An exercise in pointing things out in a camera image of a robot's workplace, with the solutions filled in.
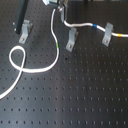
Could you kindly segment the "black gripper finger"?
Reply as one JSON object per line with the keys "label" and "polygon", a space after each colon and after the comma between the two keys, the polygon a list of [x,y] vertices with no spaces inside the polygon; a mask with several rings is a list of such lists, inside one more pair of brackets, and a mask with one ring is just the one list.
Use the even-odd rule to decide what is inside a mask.
{"label": "black gripper finger", "polygon": [[63,22],[67,20],[67,4],[63,4]]}
{"label": "black gripper finger", "polygon": [[60,12],[60,13],[62,13],[62,11],[63,11],[63,7],[60,7],[60,6],[58,6],[58,11]]}

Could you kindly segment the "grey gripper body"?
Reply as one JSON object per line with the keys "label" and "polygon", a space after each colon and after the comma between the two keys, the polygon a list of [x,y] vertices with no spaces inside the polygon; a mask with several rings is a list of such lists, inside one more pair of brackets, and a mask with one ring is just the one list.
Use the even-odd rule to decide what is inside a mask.
{"label": "grey gripper body", "polygon": [[68,0],[42,0],[45,5],[51,5],[57,7],[63,7],[67,5]]}

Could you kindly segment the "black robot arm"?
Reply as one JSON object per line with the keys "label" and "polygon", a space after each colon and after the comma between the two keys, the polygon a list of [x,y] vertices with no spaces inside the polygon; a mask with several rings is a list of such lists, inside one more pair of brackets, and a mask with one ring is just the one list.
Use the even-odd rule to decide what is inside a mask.
{"label": "black robot arm", "polygon": [[[27,5],[29,0],[20,0],[16,20],[14,22],[14,31],[19,34],[25,17]],[[68,0],[42,0],[45,5],[51,5],[61,12],[61,21],[67,19],[67,4]]]}

